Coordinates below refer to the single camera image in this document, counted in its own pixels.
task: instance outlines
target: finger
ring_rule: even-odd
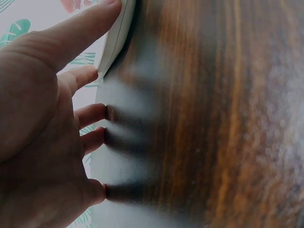
[[[98,72],[94,66],[84,66],[64,72],[58,78],[68,84],[73,96],[78,89],[95,81],[98,78]]]
[[[91,185],[91,204],[90,206],[102,203],[106,198],[105,185],[98,180],[89,179]]]
[[[74,17],[40,32],[31,32],[7,45],[6,51],[31,56],[55,72],[105,34],[121,10],[120,0],[102,0]]]
[[[95,130],[81,136],[82,146],[85,150],[85,155],[97,150],[105,141],[105,129],[97,127]]]
[[[105,117],[104,104],[92,104],[74,111],[75,121],[79,129],[94,124]]]

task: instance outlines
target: hand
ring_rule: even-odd
[[[57,72],[101,37],[120,9],[119,0],[108,0],[0,50],[0,227],[64,228],[105,199],[82,164],[103,143],[104,130],[79,135],[104,118],[105,106],[73,113],[71,100],[97,72]]]

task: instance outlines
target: brown wood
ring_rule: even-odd
[[[303,98],[302,0],[138,0],[94,227],[304,227]]]

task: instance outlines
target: fingertip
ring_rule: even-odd
[[[98,71],[97,71],[96,67],[93,65],[88,65],[88,66],[84,66],[84,67],[86,67],[88,75],[90,76],[88,81],[89,82],[95,81],[98,78]]]
[[[87,155],[97,150],[105,142],[105,129],[97,127],[93,131],[81,136],[82,145],[84,148],[84,155]]]
[[[95,179],[89,179],[89,182],[92,188],[91,206],[102,203],[106,198],[105,185]]]
[[[46,38],[43,61],[60,71],[112,27],[121,8],[120,0],[109,5],[97,4],[40,32]]]
[[[117,18],[122,10],[123,4],[121,0],[102,0],[96,6],[109,8],[109,10],[113,11],[113,15],[116,15]]]
[[[105,119],[106,106],[103,103],[97,103],[96,106],[98,106],[98,109],[99,109],[98,111],[99,111],[102,119]]]

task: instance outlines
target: green leaf print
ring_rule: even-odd
[[[72,62],[69,64],[72,65],[93,65],[95,61],[95,52],[84,52],[77,56]]]
[[[91,228],[91,212],[87,209],[67,228]]]
[[[80,136],[84,135],[84,134],[87,134],[89,132],[93,131],[93,125],[90,125],[90,126],[87,126],[83,129],[81,129],[79,132],[80,132]]]
[[[14,0],[0,0],[0,13],[6,10],[13,2]]]
[[[21,19],[12,23],[8,29],[8,33],[4,34],[0,39],[0,47],[5,46],[6,44],[12,42],[17,37],[28,33],[30,28],[30,21],[27,19]]]
[[[93,87],[98,87],[98,83],[90,83],[84,86],[85,88],[93,88]]]

